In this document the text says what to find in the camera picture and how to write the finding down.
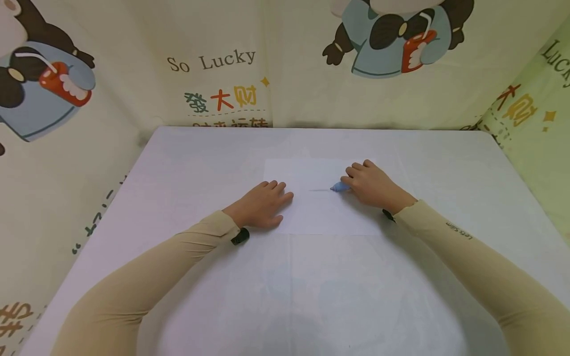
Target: white paper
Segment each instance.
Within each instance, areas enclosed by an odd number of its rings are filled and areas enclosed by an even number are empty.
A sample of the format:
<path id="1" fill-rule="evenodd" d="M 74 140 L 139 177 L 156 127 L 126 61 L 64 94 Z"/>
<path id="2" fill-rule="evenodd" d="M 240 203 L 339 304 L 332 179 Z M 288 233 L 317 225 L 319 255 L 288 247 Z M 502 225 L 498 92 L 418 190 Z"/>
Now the white paper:
<path id="1" fill-rule="evenodd" d="M 345 169 L 363 159 L 267 159 L 263 179 L 287 184 L 295 194 L 274 232 L 293 235 L 379 236 L 382 211 L 363 206 L 352 193 L 329 190 Z"/>

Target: yellow star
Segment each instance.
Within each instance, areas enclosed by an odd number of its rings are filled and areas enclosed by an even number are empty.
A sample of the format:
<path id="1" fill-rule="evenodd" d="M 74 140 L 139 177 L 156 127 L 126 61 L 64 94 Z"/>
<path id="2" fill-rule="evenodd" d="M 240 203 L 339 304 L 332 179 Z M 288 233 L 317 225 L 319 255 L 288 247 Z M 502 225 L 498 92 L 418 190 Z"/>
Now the yellow star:
<path id="1" fill-rule="evenodd" d="M 555 117 L 556 117 L 555 111 L 547 111 L 542 121 L 554 121 Z"/>

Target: white table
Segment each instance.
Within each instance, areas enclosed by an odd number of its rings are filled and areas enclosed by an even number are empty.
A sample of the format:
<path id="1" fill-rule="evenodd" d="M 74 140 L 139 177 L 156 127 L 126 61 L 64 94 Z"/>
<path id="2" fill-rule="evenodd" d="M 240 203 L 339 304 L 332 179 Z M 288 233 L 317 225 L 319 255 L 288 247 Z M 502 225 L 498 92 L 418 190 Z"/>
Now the white table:
<path id="1" fill-rule="evenodd" d="M 21 354 L 47 355 L 90 287 L 238 199 L 265 159 L 355 157 L 378 157 L 570 306 L 570 249 L 485 133 L 163 127 Z M 217 249 L 144 320 L 139 354 L 506 355 L 495 322 L 438 258 L 378 221 L 379 236 L 253 234 Z"/>

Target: blue pen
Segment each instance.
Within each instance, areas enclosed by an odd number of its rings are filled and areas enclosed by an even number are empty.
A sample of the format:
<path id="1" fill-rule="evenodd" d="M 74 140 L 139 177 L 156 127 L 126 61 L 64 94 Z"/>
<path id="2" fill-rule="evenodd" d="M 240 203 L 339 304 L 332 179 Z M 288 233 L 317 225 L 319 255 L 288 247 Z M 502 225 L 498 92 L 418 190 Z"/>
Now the blue pen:
<path id="1" fill-rule="evenodd" d="M 337 192 L 337 193 L 340 193 L 340 192 L 342 192 L 342 191 L 347 191 L 347 190 L 349 190 L 349 189 L 350 189 L 350 186 L 348 186 L 348 185 L 346 185 L 346 184 L 344 184 L 344 183 L 342 183 L 342 182 L 338 182 L 337 184 L 335 184 L 335 185 L 333 185 L 333 186 L 331 187 L 331 190 L 332 190 L 332 191 L 335 191 L 335 192 Z"/>

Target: hand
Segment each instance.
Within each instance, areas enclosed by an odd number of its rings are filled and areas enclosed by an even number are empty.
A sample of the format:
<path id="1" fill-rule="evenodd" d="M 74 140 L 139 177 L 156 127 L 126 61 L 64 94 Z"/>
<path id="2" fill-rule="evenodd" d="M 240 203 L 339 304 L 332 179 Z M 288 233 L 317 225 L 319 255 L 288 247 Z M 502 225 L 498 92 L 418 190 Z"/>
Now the hand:
<path id="1" fill-rule="evenodd" d="M 323 57 L 327 57 L 327 64 L 338 66 L 343 60 L 344 52 L 338 49 L 334 43 L 331 43 L 324 49 Z"/>
<path id="2" fill-rule="evenodd" d="M 362 204 L 386 209 L 395 215 L 418 201 L 368 159 L 363 165 L 353 163 L 347 168 L 347 174 L 348 177 L 340 180 L 351 187 Z"/>
<path id="3" fill-rule="evenodd" d="M 240 200 L 222 210 L 235 224 L 244 226 L 274 228 L 281 224 L 282 215 L 274 216 L 283 206 L 293 200 L 293 193 L 283 194 L 287 185 L 277 181 L 262 182 Z"/>

